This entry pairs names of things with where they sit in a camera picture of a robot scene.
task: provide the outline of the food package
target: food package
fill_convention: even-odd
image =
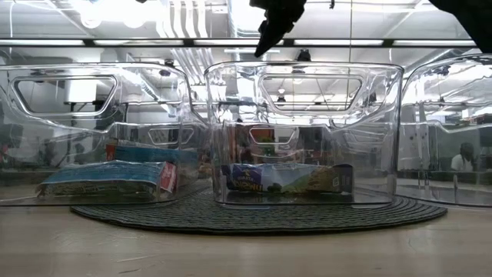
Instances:
[[[198,153],[195,151],[160,149],[153,145],[114,138],[106,145],[106,160],[169,162],[178,167],[180,185],[188,185],[198,179]]]
[[[176,167],[166,162],[111,161],[70,165],[49,176],[36,189],[43,196],[133,195],[153,197],[159,187],[173,192]]]
[[[354,182],[351,165],[233,164],[221,172],[229,190],[243,192],[351,193]]]

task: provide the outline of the clear plastic bin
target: clear plastic bin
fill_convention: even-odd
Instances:
[[[162,202],[199,180],[208,126],[153,64],[0,68],[0,205]]]
[[[402,72],[394,65],[319,62],[209,68],[215,200],[391,202]]]
[[[492,205],[492,55],[424,65],[401,106],[397,193]]]

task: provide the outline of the black object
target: black object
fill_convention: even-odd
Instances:
[[[281,193],[282,186],[279,183],[274,183],[273,185],[269,185],[267,187],[268,192]]]
[[[255,57],[260,57],[268,49],[276,45],[285,35],[292,30],[294,22],[299,20],[304,13],[306,0],[250,0],[251,7],[265,10],[264,20],[258,31],[260,41],[256,47]]]
[[[460,22],[483,53],[492,52],[492,0],[429,0],[442,11],[449,12]]]
[[[170,59],[170,58],[167,58],[165,61],[164,61],[164,65],[168,66],[168,67],[171,67],[171,68],[176,68],[175,67],[175,61],[173,59]],[[159,74],[161,76],[164,76],[164,77],[169,77],[171,76],[171,73],[167,70],[164,70],[162,69]]]
[[[429,0],[444,12],[456,17],[483,53],[492,52],[492,0]],[[250,0],[250,6],[264,9],[267,20],[260,25],[260,41],[254,55],[259,57],[277,44],[304,13],[305,0]]]
[[[424,76],[430,76],[433,74],[448,76],[449,75],[449,68],[451,68],[450,65],[443,65],[443,66],[439,66],[436,68],[432,68],[432,69],[427,70],[424,73]]]
[[[90,219],[130,228],[212,235],[282,235],[382,229],[435,219],[446,208],[397,197],[390,205],[289,205],[270,209],[229,209],[206,189],[179,201],[149,205],[74,206]]]
[[[309,52],[309,49],[301,49],[298,57],[295,60],[298,62],[310,62],[311,53]]]

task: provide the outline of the round black mat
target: round black mat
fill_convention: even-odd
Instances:
[[[77,206],[79,215],[115,225],[155,231],[260,235],[348,232],[422,222],[446,214],[445,208],[397,197],[390,205],[289,205],[269,209],[230,209],[214,202],[206,189],[172,203],[132,206]]]

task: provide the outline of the blue package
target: blue package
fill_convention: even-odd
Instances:
[[[198,164],[198,154],[176,149],[157,149],[133,146],[116,146],[115,159],[126,162],[171,162]]]
[[[123,193],[145,197],[152,195],[157,187],[162,187],[164,168],[166,162],[111,161],[70,165],[49,176],[36,191],[39,196]]]
[[[221,167],[229,190],[247,192],[347,192],[354,186],[351,165],[233,164]]]

